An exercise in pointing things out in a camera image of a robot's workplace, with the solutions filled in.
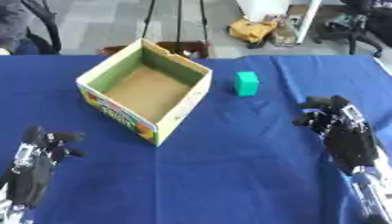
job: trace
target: black robotic glove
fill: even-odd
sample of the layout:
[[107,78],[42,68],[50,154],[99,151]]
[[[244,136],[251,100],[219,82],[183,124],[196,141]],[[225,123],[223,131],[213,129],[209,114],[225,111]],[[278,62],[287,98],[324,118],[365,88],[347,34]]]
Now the black robotic glove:
[[34,208],[48,186],[54,166],[67,155],[83,156],[81,150],[65,146],[81,139],[82,134],[77,132],[46,133],[42,127],[29,128],[13,163],[0,177],[0,184],[8,183],[7,200]]
[[356,166],[372,166],[378,157],[376,140],[369,124],[350,101],[335,95],[331,98],[307,97],[303,113],[293,123],[306,126],[320,135],[337,166],[351,175]]

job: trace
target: blue tablecloth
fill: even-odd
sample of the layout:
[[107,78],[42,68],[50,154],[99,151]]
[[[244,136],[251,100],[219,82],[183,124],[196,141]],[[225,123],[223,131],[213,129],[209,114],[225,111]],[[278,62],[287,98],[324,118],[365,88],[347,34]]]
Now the blue tablecloth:
[[[210,93],[155,148],[88,106],[74,80],[100,56],[0,58],[0,168],[29,125],[81,130],[87,156],[60,164],[34,216],[39,224],[359,223],[359,208],[324,148],[291,121],[307,95],[343,95],[392,149],[392,79],[367,56],[250,56],[198,60]],[[253,70],[257,96],[234,95]]]

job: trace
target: cardboard box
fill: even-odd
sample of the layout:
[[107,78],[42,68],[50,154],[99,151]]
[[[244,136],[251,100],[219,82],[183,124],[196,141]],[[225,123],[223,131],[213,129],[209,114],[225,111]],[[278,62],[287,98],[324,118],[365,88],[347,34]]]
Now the cardboard box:
[[212,71],[139,39],[77,79],[86,102],[159,146],[206,95]]

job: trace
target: printed label on box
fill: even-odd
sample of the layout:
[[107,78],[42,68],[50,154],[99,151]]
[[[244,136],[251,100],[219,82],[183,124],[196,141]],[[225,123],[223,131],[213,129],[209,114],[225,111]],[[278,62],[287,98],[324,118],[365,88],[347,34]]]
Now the printed label on box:
[[122,125],[128,127],[130,130],[135,131],[140,137],[143,137],[152,143],[156,142],[157,131],[155,127],[141,119],[138,119],[128,111],[117,107],[110,101],[88,92],[84,87],[80,87],[80,91],[86,102],[98,108],[105,115],[110,116]]

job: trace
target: person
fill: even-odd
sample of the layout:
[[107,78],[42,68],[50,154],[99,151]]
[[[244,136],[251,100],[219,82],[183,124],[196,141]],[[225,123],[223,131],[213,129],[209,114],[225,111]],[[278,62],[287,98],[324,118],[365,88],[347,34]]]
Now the person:
[[20,0],[0,0],[0,54],[14,53],[27,33],[27,13]]

